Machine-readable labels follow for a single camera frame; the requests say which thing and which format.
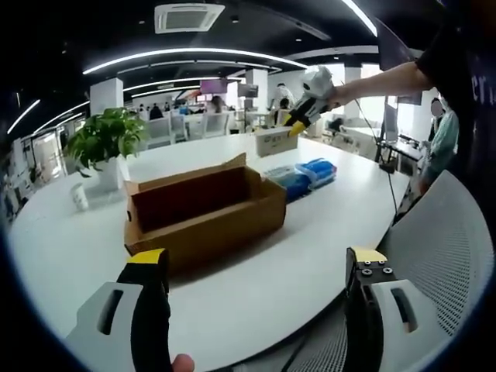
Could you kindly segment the person's right hand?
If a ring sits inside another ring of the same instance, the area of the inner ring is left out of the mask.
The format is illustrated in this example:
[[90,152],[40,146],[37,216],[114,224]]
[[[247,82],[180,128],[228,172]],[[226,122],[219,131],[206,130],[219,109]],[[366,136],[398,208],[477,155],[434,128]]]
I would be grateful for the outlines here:
[[346,106],[355,98],[353,85],[351,83],[335,86],[328,99],[329,110],[332,111],[338,107]]

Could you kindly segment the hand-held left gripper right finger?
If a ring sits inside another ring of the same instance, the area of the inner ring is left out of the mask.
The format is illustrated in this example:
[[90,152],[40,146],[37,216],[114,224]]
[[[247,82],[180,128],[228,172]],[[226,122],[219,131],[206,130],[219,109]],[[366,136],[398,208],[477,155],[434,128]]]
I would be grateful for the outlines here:
[[376,250],[346,250],[345,371],[420,371],[437,351],[434,303]]

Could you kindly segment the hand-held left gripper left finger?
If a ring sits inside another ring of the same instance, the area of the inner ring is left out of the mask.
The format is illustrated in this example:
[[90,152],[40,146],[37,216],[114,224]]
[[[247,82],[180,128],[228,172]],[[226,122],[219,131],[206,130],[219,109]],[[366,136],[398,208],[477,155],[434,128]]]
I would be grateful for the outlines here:
[[77,310],[67,348],[90,371],[171,371],[169,253],[131,257]]

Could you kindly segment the person's left hand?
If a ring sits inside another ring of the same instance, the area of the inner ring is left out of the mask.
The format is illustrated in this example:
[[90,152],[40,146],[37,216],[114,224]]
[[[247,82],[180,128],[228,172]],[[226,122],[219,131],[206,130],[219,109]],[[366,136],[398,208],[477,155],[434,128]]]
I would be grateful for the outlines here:
[[195,362],[189,355],[184,353],[178,354],[171,366],[173,372],[193,372],[195,370]]

